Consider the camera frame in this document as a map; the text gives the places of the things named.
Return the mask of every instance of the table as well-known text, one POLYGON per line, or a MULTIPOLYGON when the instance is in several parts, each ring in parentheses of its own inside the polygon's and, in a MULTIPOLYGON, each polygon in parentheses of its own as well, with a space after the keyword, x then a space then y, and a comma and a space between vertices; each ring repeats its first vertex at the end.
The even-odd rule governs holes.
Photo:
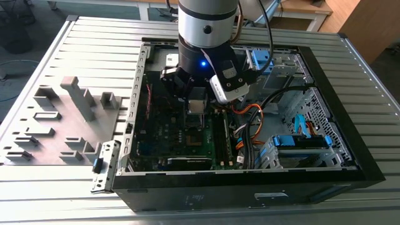
MULTIPOLYGON (((88 4, 101 4, 101 5, 116 5, 116 6, 133 6, 138 8, 140 19, 149 20, 149 8, 166 8, 165 0, 56 0, 49 1, 49 7, 56 9, 54 2, 72 2, 72 3, 88 3, 88 4)), ((170 6, 177 7, 177 0, 170 0, 170 6)), ((244 11, 246 18, 256 21, 260 16, 258 6, 254 1, 249 1, 249 11, 244 11)), ((306 31, 318 31, 320 26, 328 15, 332 14, 332 10, 328 4, 324 2, 321 7, 314 7, 310 5, 310 0, 288 0, 282 2, 282 13, 280 14, 280 7, 276 10, 273 16, 309 19, 310 23, 306 31)))
MULTIPOLYGON (((1 165, 0 223, 148 225, 160 222, 133 220, 176 224, 182 221, 165 220, 186 219, 186 223, 196 225, 266 222, 369 225, 382 222, 384 218, 393 221, 388 224, 394 224, 400 213, 400 106, 346 38, 290 30, 272 30, 272 35, 277 45, 301 45, 312 49, 386 181, 316 205, 136 214, 114 194, 90 195, 90 166, 1 165)), ((130 55, 134 58, 141 37, 176 36, 177 25, 170 22, 92 17, 66 21, 0 126, 0 145, 8 141, 1 138, 4 134, 20 123, 20 115, 32 104, 38 85, 52 85, 57 76, 73 74, 92 94, 112 91, 128 100, 136 62, 120 57, 130 55)), ((266 40, 265 29, 244 28, 238 43, 265 44, 266 40)), ((120 114, 118 119, 124 118, 126 115, 120 114)), ((121 140, 117 133, 122 130, 124 126, 117 124, 116 140, 121 140)))

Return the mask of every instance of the expansion slot bracket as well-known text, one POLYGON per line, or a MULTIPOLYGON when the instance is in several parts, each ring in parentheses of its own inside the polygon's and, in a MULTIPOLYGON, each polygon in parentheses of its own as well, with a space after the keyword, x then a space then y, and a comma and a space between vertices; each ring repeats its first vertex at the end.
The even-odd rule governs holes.
POLYGON ((93 163, 92 194, 113 193, 110 190, 118 160, 120 142, 109 141, 101 146, 98 158, 93 163))

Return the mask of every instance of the open pc tower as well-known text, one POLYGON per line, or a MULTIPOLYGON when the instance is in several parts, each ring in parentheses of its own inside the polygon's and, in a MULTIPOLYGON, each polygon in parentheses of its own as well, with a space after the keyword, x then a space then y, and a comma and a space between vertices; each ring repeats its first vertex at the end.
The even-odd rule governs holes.
MULTIPOLYGON (((233 50, 248 68, 268 57, 261 45, 233 50)), ((256 166, 242 169, 234 130, 248 115, 212 104, 202 114, 188 114, 160 82, 160 70, 177 62, 177 42, 144 41, 124 140, 102 144, 93 193, 116 192, 134 212, 265 208, 318 203, 384 180, 310 49, 276 46, 273 51, 270 71, 232 107, 258 103, 284 87, 309 88, 285 92, 264 108, 256 166), (297 118, 306 122, 302 133, 297 118)))

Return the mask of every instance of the white sticker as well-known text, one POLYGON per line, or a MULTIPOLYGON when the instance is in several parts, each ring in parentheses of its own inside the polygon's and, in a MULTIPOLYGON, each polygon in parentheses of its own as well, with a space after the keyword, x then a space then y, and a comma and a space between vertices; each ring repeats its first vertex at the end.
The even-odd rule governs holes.
POLYGON ((178 54, 168 54, 166 55, 166 60, 165 60, 165 66, 168 67, 176 67, 178 63, 178 54))
POLYGON ((226 79, 230 79, 232 77, 234 77, 237 74, 234 67, 230 67, 229 69, 222 70, 222 74, 226 79))
POLYGON ((274 197, 288 197, 288 195, 282 192, 276 193, 254 193, 254 198, 258 200, 258 198, 274 198, 274 197))
POLYGON ((238 162, 238 163, 244 163, 244 157, 241 157, 241 156, 237 156, 237 158, 236 158, 236 162, 238 162))

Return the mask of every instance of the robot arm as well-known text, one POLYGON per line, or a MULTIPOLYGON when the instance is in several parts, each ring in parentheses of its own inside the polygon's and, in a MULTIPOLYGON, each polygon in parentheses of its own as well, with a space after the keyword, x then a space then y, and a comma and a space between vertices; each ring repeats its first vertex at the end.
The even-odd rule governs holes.
POLYGON ((256 81, 258 71, 241 70, 230 48, 237 4, 238 0, 178 1, 178 66, 173 74, 164 70, 161 79, 182 100, 190 99, 193 88, 204 87, 208 99, 226 104, 256 81))

